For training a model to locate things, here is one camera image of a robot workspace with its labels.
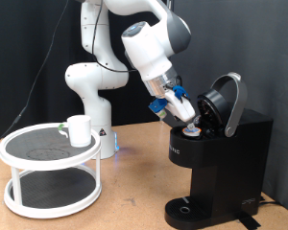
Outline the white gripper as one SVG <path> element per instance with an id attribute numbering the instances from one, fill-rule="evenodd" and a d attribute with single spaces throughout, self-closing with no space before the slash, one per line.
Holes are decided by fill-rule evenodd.
<path id="1" fill-rule="evenodd" d="M 165 93 L 165 99 L 167 100 L 165 108 L 170 111 L 173 116 L 176 116 L 186 123 L 195 117 L 195 110 L 187 99 L 178 99 L 171 90 Z M 196 125 L 192 122 L 187 126 L 187 131 L 192 131 L 195 127 Z"/>

